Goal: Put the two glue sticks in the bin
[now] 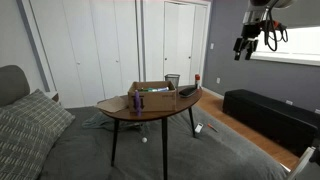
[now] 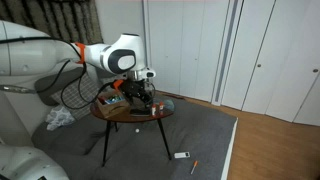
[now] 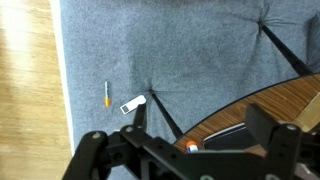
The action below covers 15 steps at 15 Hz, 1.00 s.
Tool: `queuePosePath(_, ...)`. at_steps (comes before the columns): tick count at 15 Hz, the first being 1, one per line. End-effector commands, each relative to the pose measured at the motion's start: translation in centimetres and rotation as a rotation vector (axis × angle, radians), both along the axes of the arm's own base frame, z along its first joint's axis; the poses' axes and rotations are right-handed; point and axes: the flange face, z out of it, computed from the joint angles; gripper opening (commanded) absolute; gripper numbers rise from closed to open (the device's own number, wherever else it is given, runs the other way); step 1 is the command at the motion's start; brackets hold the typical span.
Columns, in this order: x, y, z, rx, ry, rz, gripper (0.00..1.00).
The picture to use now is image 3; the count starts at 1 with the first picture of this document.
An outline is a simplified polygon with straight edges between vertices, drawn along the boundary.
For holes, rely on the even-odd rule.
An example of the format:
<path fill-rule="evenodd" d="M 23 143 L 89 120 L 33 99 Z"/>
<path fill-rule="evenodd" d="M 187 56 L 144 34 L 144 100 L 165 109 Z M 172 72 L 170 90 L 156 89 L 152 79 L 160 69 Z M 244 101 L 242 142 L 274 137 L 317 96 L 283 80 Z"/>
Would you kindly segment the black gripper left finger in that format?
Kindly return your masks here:
<path fill-rule="evenodd" d="M 145 132 L 146 105 L 142 104 L 137 107 L 133 123 L 124 126 L 120 134 L 124 140 L 133 147 L 141 147 L 147 140 Z"/>

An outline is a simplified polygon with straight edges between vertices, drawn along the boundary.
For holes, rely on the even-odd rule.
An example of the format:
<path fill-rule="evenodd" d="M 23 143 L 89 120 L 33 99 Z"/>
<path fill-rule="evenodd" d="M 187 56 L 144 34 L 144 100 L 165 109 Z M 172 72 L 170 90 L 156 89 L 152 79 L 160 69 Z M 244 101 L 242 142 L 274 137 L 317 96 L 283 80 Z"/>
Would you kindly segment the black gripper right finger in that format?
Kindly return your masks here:
<path fill-rule="evenodd" d="M 301 130 L 296 125 L 279 122 L 257 104 L 249 104 L 245 114 L 245 126 L 266 151 L 266 156 L 297 156 Z"/>

